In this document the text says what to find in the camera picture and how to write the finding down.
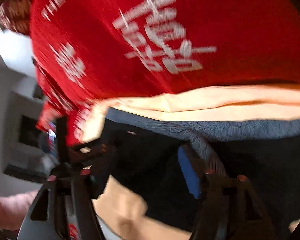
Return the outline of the person's left hand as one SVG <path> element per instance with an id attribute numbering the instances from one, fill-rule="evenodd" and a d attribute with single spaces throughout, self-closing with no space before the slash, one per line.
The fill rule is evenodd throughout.
<path id="1" fill-rule="evenodd" d="M 19 230 L 38 190 L 0 197 L 0 229 Z"/>

